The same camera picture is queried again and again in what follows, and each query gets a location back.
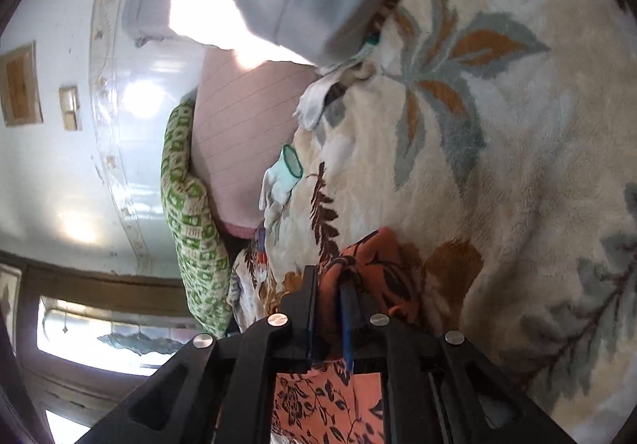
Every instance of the orange floral fabric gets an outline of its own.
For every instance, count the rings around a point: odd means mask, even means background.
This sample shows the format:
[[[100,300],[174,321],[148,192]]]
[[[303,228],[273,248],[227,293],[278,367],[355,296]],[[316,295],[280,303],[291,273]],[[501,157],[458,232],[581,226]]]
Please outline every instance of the orange floral fabric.
[[[332,344],[332,354],[340,352],[336,310],[345,275],[374,296],[379,312],[418,322],[419,297],[404,252],[391,229],[381,228],[320,266],[319,331]],[[302,444],[383,443],[380,374],[354,376],[342,360],[307,374],[279,374],[272,431]]]

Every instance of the wall switch plate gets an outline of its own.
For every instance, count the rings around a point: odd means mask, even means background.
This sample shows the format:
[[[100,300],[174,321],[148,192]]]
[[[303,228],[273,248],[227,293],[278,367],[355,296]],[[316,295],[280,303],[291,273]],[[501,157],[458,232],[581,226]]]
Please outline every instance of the wall switch plate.
[[[61,87],[59,94],[64,129],[68,131],[79,130],[80,126],[76,114],[80,108],[80,104],[78,103],[78,88],[75,86]]]

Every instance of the green cushion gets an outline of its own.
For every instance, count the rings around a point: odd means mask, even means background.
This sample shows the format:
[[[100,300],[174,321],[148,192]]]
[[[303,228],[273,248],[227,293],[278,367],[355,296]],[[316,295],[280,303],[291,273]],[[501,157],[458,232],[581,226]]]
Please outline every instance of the green cushion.
[[[188,172],[193,115],[194,100],[187,99],[168,119],[161,201],[173,232],[188,308],[207,331],[222,338],[232,314],[226,301],[231,267],[212,221],[206,187]]]

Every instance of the mint green glove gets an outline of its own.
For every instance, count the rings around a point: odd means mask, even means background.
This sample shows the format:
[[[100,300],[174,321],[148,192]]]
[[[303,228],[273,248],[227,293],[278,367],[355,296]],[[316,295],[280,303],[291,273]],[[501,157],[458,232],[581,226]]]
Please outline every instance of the mint green glove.
[[[264,211],[264,226],[269,229],[279,219],[292,189],[303,176],[303,167],[295,149],[286,144],[278,161],[263,175],[259,210]]]

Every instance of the black metal frame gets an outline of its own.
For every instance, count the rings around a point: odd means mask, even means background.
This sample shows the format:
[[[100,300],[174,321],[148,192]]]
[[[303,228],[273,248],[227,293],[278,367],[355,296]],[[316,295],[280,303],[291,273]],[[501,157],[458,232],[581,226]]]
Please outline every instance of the black metal frame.
[[[269,443],[276,374],[307,372],[326,354],[316,297],[308,266],[300,291],[281,302],[286,323],[262,319],[205,348],[193,340],[78,444]],[[373,325],[375,303],[352,282],[341,298],[351,299],[354,373],[381,373],[385,442],[573,444],[459,333],[449,343],[393,317]]]

